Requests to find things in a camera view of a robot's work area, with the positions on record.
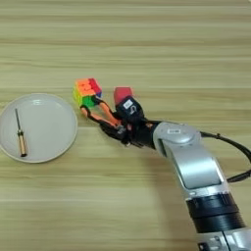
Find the plate rim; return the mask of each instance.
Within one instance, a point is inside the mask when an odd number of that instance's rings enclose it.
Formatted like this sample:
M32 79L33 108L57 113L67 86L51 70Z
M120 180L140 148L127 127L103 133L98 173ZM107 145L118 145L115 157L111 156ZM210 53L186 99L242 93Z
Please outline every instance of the plate rim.
M56 98L56 99L59 99L59 100L63 101L63 103L66 103L66 104L72 109L73 114L74 114L74 118L75 118L75 131L74 131L74 137L73 137L73 140L72 140L71 144L69 144L69 146L66 147L66 149L64 149L64 150L62 151L62 153L59 154L59 155L57 155L56 157L52 157L52 158L49 158L49 159L46 159L46 160L41 160L41 161L30 161L30 160L26 160L26 159L20 159L20 158L18 158L18 157L15 157L15 156L11 155L10 153L8 153L8 152L4 149L4 147L2 146L1 140L0 140L0 149L1 149L8 157L10 157L10 158L12 158L12 159L14 159L14 160L16 160L16 161L23 162L23 163L29 163L29 164L41 164L41 163L46 163L46 162L49 162L49 161L52 161L52 160L54 160L54 159L59 158L59 157L62 156L64 153L66 153L67 150L69 150L69 149L72 147L72 145L73 145L74 142L75 142L76 135L77 135L77 131L78 131L78 120L77 120L77 116L76 116L76 114L75 114L75 111L74 111L73 107L72 107L64 98L59 97L59 96L57 96L57 95L55 95L55 94L51 94L51 93L35 92L35 93L30 93L30 94L22 95L22 96L20 96L20 97L18 97L18 98L16 98L16 99L14 99L13 101L11 101L9 104L7 104L7 105L4 107L2 113L0 114L0 121L1 121L1 118L2 118L3 114L6 112L6 110L7 110L13 103L19 101L20 99L24 99L24 98L26 98L26 97L28 97L28 96L34 96L34 95L43 95L43 96L54 97L54 98Z

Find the red block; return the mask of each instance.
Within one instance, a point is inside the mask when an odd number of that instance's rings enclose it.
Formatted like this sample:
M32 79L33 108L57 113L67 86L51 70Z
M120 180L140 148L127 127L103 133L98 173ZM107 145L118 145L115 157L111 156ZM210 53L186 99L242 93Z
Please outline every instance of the red block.
M96 94L98 94L99 92L102 91L101 87L99 86L99 84L95 78L90 78L89 84L90 84L91 88L95 91Z
M126 97L133 96L130 87L116 87L114 90L114 101L115 104L120 104Z

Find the wooden table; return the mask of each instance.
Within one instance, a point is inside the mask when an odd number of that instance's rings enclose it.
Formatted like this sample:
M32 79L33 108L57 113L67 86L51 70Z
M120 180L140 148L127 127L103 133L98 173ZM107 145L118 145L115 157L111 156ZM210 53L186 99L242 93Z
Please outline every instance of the wooden table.
M114 87L131 86L148 118L251 147L250 22L248 0L1 0L1 111L21 95L53 93L73 105L79 130L47 164L0 154L0 249L197 250L170 163L87 122L72 88L96 77L113 105ZM237 150L205 144L227 176L248 169ZM231 188L251 226L250 180Z

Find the wooden handle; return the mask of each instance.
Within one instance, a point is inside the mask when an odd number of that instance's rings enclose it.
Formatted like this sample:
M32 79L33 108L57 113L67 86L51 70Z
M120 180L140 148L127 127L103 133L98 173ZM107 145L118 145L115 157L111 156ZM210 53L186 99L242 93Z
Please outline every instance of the wooden handle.
M19 142L20 142L21 157L25 157L25 156L27 156L27 150L26 150L24 132L22 130L20 130L18 132L18 136L19 136Z

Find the white plate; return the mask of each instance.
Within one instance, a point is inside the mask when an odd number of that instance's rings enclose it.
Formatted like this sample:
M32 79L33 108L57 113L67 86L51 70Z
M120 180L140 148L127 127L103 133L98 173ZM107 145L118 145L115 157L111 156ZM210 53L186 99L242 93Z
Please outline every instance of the white plate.
M27 156L21 157L15 109L25 133ZM10 103L0 117L0 145L13 159L41 163L57 158L75 141L77 119L73 108L62 98L31 94Z

